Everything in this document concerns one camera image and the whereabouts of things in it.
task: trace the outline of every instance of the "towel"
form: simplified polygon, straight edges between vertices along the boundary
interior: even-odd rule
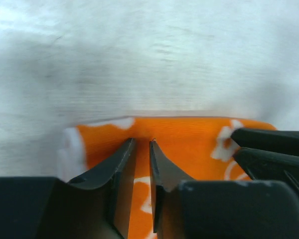
[[[231,118],[113,119],[67,128],[58,152],[58,176],[68,181],[113,154],[129,137],[137,139],[137,161],[129,239],[155,239],[150,201],[149,142],[196,180],[248,180],[233,160],[239,148],[230,135],[240,127],[275,128],[268,123]]]

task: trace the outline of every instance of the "patterned fabric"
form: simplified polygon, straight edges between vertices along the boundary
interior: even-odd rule
[[[165,155],[197,180],[248,180],[232,159],[239,146],[230,135],[239,127],[275,129],[268,123],[229,118],[126,118],[77,129],[88,168],[110,156],[125,139],[137,139],[129,239],[154,239],[149,141],[155,138]]]

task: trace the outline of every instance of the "white surface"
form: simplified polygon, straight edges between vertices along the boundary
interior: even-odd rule
[[[0,175],[54,175],[63,128],[138,114],[299,129],[299,0],[0,0]]]

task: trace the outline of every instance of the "orange cloth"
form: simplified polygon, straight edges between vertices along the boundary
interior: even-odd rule
[[[268,123],[230,118],[134,118],[126,129],[114,124],[77,128],[84,141],[88,168],[110,156],[125,139],[137,139],[129,239],[154,239],[149,141],[155,138],[165,155],[197,180],[248,179],[231,157],[238,146],[229,138],[234,129],[243,126],[275,129]]]

